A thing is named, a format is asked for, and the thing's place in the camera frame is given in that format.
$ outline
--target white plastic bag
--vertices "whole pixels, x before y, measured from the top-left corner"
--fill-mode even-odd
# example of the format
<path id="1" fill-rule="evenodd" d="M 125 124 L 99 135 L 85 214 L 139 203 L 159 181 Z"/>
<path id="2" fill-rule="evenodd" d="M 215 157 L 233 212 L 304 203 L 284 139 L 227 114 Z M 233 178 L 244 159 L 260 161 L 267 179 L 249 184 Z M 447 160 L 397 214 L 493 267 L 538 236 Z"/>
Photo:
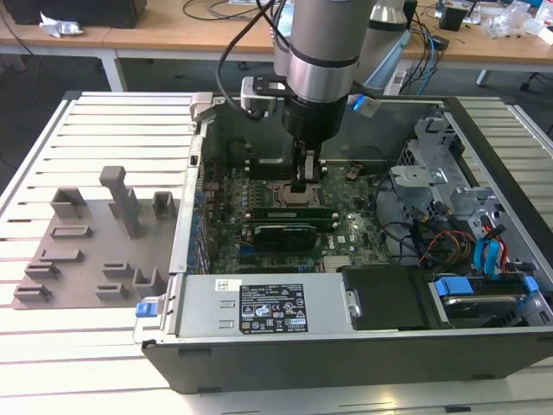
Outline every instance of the white plastic bag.
<path id="1" fill-rule="evenodd" d="M 544 26 L 553 26 L 553 0 L 543 0 L 536 13 L 536 20 Z"/>
<path id="2" fill-rule="evenodd" d="M 486 30 L 492 38 L 524 33 L 524 23 L 531 19 L 528 3 L 514 0 L 503 12 L 488 21 Z"/>

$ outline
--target sticker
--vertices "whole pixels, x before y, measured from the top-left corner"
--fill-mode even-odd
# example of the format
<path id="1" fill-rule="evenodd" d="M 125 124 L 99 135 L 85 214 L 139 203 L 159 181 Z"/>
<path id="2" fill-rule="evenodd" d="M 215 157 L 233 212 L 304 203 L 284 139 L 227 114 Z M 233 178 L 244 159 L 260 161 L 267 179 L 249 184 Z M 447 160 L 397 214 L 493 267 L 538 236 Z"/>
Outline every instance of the sticker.
<path id="1" fill-rule="evenodd" d="M 297 216 L 294 212 L 275 212 L 272 214 L 267 214 L 267 218 L 269 219 L 276 219 L 276 218 L 288 218 L 288 219 L 294 219 Z"/>
<path id="2" fill-rule="evenodd" d="M 240 285 L 239 290 L 239 327 L 245 335 L 308 331 L 303 284 Z"/>
<path id="3" fill-rule="evenodd" d="M 216 279 L 216 291 L 240 291 L 241 279 Z"/>

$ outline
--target connector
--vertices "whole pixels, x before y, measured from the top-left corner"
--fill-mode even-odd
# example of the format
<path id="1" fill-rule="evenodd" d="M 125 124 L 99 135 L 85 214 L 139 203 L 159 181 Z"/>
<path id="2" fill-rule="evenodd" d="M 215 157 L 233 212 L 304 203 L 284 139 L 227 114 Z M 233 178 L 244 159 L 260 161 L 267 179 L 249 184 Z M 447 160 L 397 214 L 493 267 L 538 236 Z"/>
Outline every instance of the connector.
<path id="1" fill-rule="evenodd" d="M 490 232 L 488 232 L 482 239 L 483 240 L 493 239 L 496 236 L 500 236 L 504 231 L 505 231 L 505 227 L 503 225 L 499 225 L 498 227 L 495 227 Z"/>
<path id="2" fill-rule="evenodd" d="M 420 209 L 417 209 L 416 207 L 411 209 L 411 213 L 413 214 L 413 219 L 418 220 L 421 223 L 426 223 L 430 219 L 430 217 L 426 213 L 424 213 Z"/>
<path id="3" fill-rule="evenodd" d="M 434 203 L 434 210 L 442 216 L 450 216 L 453 214 L 453 210 L 451 210 L 451 207 L 449 207 L 442 201 L 437 201 Z"/>

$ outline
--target black box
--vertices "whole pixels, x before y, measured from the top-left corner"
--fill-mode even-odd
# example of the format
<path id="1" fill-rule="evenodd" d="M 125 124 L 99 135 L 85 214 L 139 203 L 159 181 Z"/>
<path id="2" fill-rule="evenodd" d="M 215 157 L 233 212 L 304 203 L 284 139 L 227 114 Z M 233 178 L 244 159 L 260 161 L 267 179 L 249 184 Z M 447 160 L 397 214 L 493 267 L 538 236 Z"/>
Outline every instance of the black box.
<path id="1" fill-rule="evenodd" d="M 446 7 L 440 17 L 440 29 L 458 31 L 468 10 Z"/>
<path id="2" fill-rule="evenodd" d="M 88 26 L 132 29 L 147 0 L 3 0 L 17 24 L 38 24 L 41 12 L 56 20 Z"/>

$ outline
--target blue cable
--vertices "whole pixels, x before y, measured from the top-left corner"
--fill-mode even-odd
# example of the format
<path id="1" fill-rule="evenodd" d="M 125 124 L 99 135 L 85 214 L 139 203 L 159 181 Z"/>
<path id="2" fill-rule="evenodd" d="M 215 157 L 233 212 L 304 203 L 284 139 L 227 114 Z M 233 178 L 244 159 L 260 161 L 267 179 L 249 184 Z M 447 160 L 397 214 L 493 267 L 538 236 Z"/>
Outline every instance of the blue cable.
<path id="1" fill-rule="evenodd" d="M 420 95 L 421 93 L 423 93 L 424 88 L 426 88 L 426 86 L 428 85 L 430 80 L 430 73 L 432 72 L 432 67 L 434 66 L 434 57 L 435 57 L 434 40 L 432 39 L 430 32 L 427 31 L 426 35 L 429 37 L 429 41 L 430 41 L 430 65 L 429 65 L 428 71 L 426 71 L 426 76 L 424 77 L 423 84 L 421 85 L 421 88 L 418 90 L 418 93 L 416 93 L 417 95 Z"/>

